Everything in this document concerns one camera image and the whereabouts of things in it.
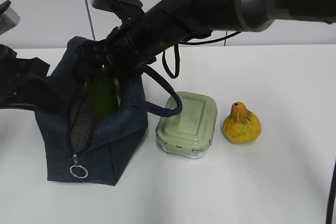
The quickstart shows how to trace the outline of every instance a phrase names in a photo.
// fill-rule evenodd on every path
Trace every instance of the zipper pull ring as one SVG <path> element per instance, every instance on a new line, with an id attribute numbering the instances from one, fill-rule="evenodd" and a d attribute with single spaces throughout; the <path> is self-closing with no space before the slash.
<path id="1" fill-rule="evenodd" d="M 72 176 L 75 177 L 75 178 L 79 178 L 79 179 L 87 178 L 89 176 L 89 171 L 84 166 L 79 164 L 76 154 L 73 154 L 72 158 L 73 158 L 73 163 L 75 164 L 75 165 L 72 165 L 70 167 L 70 173 L 72 174 Z M 75 171 L 74 171 L 75 168 L 82 169 L 85 172 L 85 175 L 80 176 L 80 175 L 76 174 Z"/>

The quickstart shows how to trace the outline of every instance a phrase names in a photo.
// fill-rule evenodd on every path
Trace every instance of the metal ring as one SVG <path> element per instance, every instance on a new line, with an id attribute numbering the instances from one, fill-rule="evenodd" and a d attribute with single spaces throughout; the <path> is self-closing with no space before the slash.
<path id="1" fill-rule="evenodd" d="M 81 168 L 85 172 L 85 176 L 78 176 L 73 169 L 74 168 Z M 85 179 L 89 176 L 89 171 L 82 165 L 73 165 L 70 167 L 70 173 L 72 174 L 73 177 L 80 178 L 80 179 Z"/>

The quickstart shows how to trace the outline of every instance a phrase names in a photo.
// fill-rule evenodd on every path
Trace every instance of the mesh lining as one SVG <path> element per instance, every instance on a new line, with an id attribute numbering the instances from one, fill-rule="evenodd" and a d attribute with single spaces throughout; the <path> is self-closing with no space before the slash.
<path id="1" fill-rule="evenodd" d="M 117 78 L 114 79 L 115 92 L 118 104 L 121 103 L 121 88 Z M 98 119 L 95 116 L 92 102 L 87 92 L 87 84 L 78 95 L 78 102 L 72 105 L 70 110 L 72 121 L 71 146 L 75 154 L 83 152 L 92 140 Z"/>
<path id="2" fill-rule="evenodd" d="M 88 146 L 95 130 L 96 121 L 92 103 L 86 96 L 80 105 L 71 131 L 71 145 L 74 153 L 78 154 Z"/>

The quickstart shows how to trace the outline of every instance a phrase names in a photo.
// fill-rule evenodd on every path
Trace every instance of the black strap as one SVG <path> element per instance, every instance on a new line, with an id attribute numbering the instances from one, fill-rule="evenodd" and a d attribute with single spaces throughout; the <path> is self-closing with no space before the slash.
<path id="1" fill-rule="evenodd" d="M 144 73 L 148 74 L 148 76 L 153 78 L 161 87 L 164 88 L 165 91 L 167 91 L 174 98 L 177 107 L 173 110 L 165 109 L 147 101 L 138 101 L 135 102 L 133 105 L 143 110 L 146 110 L 154 115 L 158 115 L 164 118 L 169 118 L 171 116 L 179 114 L 182 111 L 182 101 L 179 95 L 176 94 L 173 87 L 150 66 L 144 66 L 142 67 L 142 70 Z"/>
<path id="2" fill-rule="evenodd" d="M 167 65 L 167 61 L 166 61 L 166 51 L 163 51 L 163 55 L 162 55 L 162 65 L 164 70 L 166 71 L 166 73 L 169 75 L 170 78 L 172 79 L 176 79 L 179 75 L 180 75 L 180 61 L 181 61 L 181 57 L 180 57 L 180 51 L 178 49 L 178 44 L 176 44 L 174 46 L 174 52 L 175 52 L 175 74 L 173 74 L 168 65 Z"/>

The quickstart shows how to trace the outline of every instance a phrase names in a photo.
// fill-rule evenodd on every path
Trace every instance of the white table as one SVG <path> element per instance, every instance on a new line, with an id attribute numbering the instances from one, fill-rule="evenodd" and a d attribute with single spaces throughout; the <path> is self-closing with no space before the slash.
<path id="1" fill-rule="evenodd" d="M 155 143 L 157 116 L 117 186 L 46 181 L 34 114 L 0 111 L 0 223 L 323 223 L 336 157 L 336 45 L 181 48 L 176 90 L 217 102 L 214 144 L 200 159 Z M 52 65 L 64 49 L 18 50 Z M 154 68 L 163 72 L 161 58 Z M 168 98 L 144 77 L 149 101 Z M 243 101 L 262 122 L 237 146 L 221 127 Z"/>

